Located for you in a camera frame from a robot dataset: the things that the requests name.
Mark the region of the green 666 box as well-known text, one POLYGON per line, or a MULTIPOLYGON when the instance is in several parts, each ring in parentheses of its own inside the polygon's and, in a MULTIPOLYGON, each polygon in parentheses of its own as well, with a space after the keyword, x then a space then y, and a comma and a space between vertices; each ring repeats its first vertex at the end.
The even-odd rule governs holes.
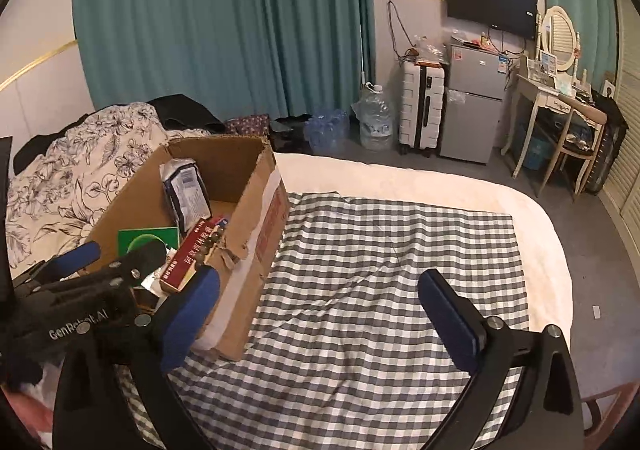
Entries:
POLYGON ((162 241, 167 247, 177 249, 180 244, 179 229, 177 227, 158 227, 119 230, 117 233, 117 255, 126 255, 152 241, 162 241))

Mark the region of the red yellow medicine box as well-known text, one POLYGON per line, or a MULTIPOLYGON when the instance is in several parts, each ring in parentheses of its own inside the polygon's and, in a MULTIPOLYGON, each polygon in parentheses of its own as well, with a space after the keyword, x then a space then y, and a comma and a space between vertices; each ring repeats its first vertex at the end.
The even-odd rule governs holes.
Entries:
POLYGON ((178 293, 183 290, 219 243, 228 223, 226 217, 218 216, 201 218, 193 226, 160 275, 163 291, 178 293))

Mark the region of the brown cardboard box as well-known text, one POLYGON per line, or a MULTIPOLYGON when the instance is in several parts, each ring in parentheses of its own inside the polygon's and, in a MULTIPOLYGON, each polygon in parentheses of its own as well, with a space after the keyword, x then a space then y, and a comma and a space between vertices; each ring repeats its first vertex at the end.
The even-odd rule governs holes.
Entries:
POLYGON ((157 149, 124 185, 92 228, 101 258, 117 255, 117 232, 168 227, 172 217, 160 184, 160 165, 174 158, 198 164, 214 216, 229 219, 207 261, 218 271, 221 296, 193 349, 238 361, 278 250, 290 202, 270 143, 248 136, 209 136, 172 140, 157 149))

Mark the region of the floral white duvet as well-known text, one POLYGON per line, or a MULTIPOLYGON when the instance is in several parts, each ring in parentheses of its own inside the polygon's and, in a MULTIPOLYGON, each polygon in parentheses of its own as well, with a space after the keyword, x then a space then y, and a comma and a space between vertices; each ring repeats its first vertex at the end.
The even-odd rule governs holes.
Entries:
POLYGON ((152 105, 137 102, 99 110, 54 140, 10 182, 6 247, 12 277, 84 243, 157 147, 207 133, 169 130, 152 105))

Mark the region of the grey checkered cloth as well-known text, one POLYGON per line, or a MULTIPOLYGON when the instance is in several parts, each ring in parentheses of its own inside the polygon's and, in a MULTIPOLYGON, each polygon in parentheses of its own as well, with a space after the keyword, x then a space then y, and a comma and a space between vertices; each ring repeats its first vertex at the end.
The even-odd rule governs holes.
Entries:
POLYGON ((243 357, 188 355, 172 386, 219 449, 422 447, 468 375, 420 305, 420 274, 526 329, 512 217, 336 193, 290 203, 243 357))

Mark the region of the brown stool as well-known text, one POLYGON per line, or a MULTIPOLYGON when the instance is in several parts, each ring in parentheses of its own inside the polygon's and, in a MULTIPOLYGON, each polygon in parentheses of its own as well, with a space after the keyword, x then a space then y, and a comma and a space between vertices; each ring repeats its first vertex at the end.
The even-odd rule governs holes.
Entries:
POLYGON ((590 415, 585 449, 639 449, 639 383, 582 399, 590 415))

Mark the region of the black clothing pile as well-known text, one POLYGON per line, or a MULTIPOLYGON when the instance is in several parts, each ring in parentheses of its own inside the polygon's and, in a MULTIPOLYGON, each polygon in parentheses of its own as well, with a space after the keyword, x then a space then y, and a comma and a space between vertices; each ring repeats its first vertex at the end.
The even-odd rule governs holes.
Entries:
POLYGON ((166 130, 202 129, 213 135, 226 132, 226 125, 204 105, 182 93, 153 98, 149 104, 166 130))

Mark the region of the pack of water bottles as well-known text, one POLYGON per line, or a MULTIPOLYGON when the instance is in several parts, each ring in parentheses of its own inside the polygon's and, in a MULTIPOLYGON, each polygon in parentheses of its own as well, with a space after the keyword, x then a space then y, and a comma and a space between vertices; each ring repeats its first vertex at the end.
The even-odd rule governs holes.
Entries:
POLYGON ((311 116, 304 124, 304 138, 314 155, 341 153, 348 132, 349 115, 344 110, 311 116))

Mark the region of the wooden chair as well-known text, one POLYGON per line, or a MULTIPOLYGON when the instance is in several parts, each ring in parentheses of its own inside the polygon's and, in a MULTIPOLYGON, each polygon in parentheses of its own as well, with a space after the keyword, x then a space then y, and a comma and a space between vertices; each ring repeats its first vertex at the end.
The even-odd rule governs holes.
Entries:
POLYGON ((551 131, 549 126, 541 128, 542 133, 554 146, 554 151, 536 195, 541 196, 556 165, 560 165, 559 170, 562 171, 567 158, 571 157, 582 162, 582 168, 578 171, 573 190, 573 199, 577 199, 585 190, 588 177, 597 158, 608 116, 602 110, 598 110, 596 106, 580 102, 576 98, 560 94, 559 99, 568 107, 568 112, 564 125, 559 131, 551 131), (578 133, 570 132, 570 126, 576 116, 593 130, 591 142, 582 139, 578 133))

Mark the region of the large water bottle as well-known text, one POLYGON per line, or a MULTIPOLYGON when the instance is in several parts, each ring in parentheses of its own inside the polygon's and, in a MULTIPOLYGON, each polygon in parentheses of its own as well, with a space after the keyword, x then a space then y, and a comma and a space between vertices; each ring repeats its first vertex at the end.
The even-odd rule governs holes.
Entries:
POLYGON ((394 142, 395 112, 383 87, 367 82, 352 110, 359 123, 361 145, 373 152, 389 151, 394 142))

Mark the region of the white suitcase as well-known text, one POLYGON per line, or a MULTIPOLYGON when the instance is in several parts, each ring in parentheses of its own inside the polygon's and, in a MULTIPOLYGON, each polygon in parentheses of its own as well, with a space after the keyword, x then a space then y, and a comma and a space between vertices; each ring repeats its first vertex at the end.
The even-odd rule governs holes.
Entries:
POLYGON ((438 145, 445 94, 445 69, 439 63, 417 61, 402 66, 399 153, 410 149, 431 154, 438 145))

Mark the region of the silver mini fridge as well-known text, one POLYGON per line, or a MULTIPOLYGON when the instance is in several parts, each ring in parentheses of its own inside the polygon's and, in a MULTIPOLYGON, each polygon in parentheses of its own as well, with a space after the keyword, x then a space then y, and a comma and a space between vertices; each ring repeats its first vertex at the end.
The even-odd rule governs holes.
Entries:
POLYGON ((449 60, 439 154, 486 165, 502 115, 509 60, 462 44, 450 44, 449 60))

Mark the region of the oval vanity mirror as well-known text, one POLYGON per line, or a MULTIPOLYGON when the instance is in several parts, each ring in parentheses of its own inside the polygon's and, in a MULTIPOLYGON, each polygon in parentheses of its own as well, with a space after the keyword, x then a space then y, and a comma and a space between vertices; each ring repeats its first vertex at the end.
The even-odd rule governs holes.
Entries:
POLYGON ((537 48, 539 54, 555 57, 558 72, 569 72, 580 57, 579 34, 562 6, 549 8, 538 25, 537 48))

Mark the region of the black wall television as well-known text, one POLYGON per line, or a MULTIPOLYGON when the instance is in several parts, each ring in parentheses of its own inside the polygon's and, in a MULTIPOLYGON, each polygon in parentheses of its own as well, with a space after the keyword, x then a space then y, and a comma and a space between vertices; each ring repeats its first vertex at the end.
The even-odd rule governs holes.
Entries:
POLYGON ((446 0, 447 15, 490 29, 533 40, 536 37, 537 0, 446 0))

